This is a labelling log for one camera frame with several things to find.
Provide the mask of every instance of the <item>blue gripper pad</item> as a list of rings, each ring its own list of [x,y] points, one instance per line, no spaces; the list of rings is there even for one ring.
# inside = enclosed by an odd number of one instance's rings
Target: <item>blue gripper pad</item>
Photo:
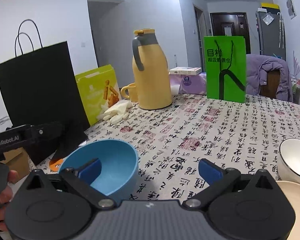
[[[209,184],[222,179],[225,171],[207,159],[201,159],[199,162],[199,174]]]
[[[101,173],[101,161],[99,159],[93,159],[78,168],[77,171],[78,178],[90,185]]]

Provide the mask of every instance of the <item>yellow mug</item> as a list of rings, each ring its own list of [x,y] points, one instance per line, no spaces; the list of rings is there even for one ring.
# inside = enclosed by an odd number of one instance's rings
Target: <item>yellow mug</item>
[[[120,91],[122,97],[126,99],[130,99],[131,102],[138,102],[138,94],[137,94],[137,88],[135,83],[131,83],[128,86],[125,86]]]

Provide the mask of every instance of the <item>blue bowl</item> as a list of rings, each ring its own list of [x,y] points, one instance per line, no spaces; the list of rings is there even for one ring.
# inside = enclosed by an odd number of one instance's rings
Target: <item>blue bowl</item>
[[[98,158],[101,174],[91,187],[117,203],[129,199],[137,182],[138,152],[122,140],[106,139],[78,148],[65,159],[59,171],[65,168],[79,168],[90,160]]]

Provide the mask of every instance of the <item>mug handle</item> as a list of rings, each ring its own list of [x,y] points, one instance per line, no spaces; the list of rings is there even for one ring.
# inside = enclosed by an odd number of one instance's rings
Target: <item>mug handle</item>
[[[121,89],[120,94],[125,99],[130,99],[130,96],[127,95],[126,90],[128,89],[128,86],[125,86]]]

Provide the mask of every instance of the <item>purple tissue package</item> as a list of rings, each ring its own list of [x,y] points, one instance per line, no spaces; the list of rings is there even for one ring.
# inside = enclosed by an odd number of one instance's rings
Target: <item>purple tissue package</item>
[[[180,85],[179,94],[207,94],[207,74],[200,73],[195,76],[191,75],[169,75],[170,85]]]

